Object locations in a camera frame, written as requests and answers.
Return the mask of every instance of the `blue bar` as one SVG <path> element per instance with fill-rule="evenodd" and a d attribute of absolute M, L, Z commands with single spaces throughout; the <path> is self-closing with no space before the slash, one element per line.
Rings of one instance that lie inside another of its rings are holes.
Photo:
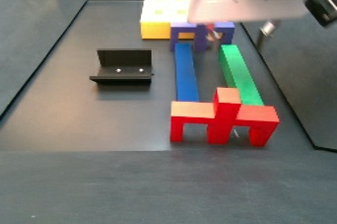
<path fill-rule="evenodd" d="M 175 45 L 175 81 L 176 100 L 199 102 L 192 48 L 187 43 Z"/>

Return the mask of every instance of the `block structure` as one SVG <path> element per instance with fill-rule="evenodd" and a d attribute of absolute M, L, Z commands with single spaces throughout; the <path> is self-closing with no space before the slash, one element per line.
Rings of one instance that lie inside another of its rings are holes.
<path fill-rule="evenodd" d="M 263 106 L 264 101 L 237 45 L 222 45 L 219 60 L 227 85 L 240 90 L 243 104 Z"/>
<path fill-rule="evenodd" d="M 236 88 L 218 88 L 214 103 L 172 102 L 171 142 L 183 141 L 187 123 L 207 124 L 211 144 L 227 144 L 235 125 L 249 126 L 251 144 L 264 147 L 280 124 L 275 107 L 247 106 Z"/>
<path fill-rule="evenodd" d="M 199 102 L 192 48 L 187 43 L 175 45 L 175 82 L 176 100 Z"/>
<path fill-rule="evenodd" d="M 215 31 L 222 34 L 222 44 L 232 44 L 236 26 L 232 22 L 216 23 Z M 194 50 L 206 51 L 207 49 L 207 35 L 208 30 L 206 25 L 191 24 L 188 22 L 171 23 L 171 38 L 170 49 L 175 49 L 175 45 L 179 43 L 179 34 L 194 33 Z"/>
<path fill-rule="evenodd" d="M 171 23 L 187 22 L 188 0 L 144 0 L 142 14 L 143 39 L 170 39 Z M 194 38 L 192 34 L 180 34 L 180 38 Z"/>

